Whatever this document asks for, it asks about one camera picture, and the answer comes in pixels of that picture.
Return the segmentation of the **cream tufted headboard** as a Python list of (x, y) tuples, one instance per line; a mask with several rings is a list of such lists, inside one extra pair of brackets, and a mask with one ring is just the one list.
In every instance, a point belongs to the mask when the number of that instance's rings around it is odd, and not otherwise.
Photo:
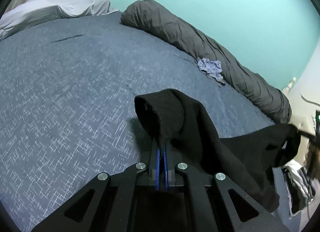
[[(292, 116), (290, 118), (290, 124), (297, 127), (299, 131), (304, 131), (310, 134), (315, 134), (316, 128), (316, 116), (315, 111), (319, 110), (319, 106), (313, 101), (306, 101), (305, 97), (301, 93), (293, 91), (293, 87), (297, 81), (296, 77), (293, 77), (288, 85), (282, 90), (282, 93), (287, 97), (290, 102)], [(300, 146), (297, 155), (294, 160), (301, 165), (306, 164), (306, 157), (309, 149), (309, 138), (301, 136)]]

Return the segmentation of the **white black folded garment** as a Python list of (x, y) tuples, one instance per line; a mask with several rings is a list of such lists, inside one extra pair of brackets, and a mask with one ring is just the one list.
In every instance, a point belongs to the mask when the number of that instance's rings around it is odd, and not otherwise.
[(294, 159), (287, 162), (281, 170), (288, 193), (290, 215), (295, 216), (314, 200), (316, 189), (306, 168)]

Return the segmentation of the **small blue crumpled cloth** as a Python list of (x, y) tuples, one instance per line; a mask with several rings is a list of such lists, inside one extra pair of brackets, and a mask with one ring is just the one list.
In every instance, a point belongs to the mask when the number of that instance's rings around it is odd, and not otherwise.
[(208, 58), (197, 58), (197, 66), (199, 70), (211, 78), (215, 79), (219, 84), (225, 85), (222, 76), (222, 65), (219, 60), (210, 60)]

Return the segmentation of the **blue patterned bed sheet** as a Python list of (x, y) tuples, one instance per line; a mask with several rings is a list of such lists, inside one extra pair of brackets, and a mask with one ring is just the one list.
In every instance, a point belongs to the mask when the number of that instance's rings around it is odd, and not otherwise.
[(100, 172), (149, 151), (137, 95), (167, 88), (201, 102), (220, 137), (272, 125), (226, 81), (121, 13), (58, 19), (1, 41), (1, 204), (31, 231)]

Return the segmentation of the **dark grey rolled duvet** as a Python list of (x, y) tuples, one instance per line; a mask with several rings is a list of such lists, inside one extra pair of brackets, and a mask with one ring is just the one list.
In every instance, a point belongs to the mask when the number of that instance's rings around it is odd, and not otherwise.
[(287, 97), (257, 73), (242, 66), (225, 47), (154, 0), (139, 0), (121, 15), (121, 23), (144, 30), (175, 46), (194, 59), (221, 62), (221, 75), (276, 124), (290, 121), (292, 110)]

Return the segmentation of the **light grey blanket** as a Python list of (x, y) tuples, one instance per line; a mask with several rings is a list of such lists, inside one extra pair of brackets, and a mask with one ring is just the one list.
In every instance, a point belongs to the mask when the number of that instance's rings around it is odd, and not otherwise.
[(111, 8), (110, 0), (28, 0), (1, 17), (1, 40), (48, 21), (118, 11)]

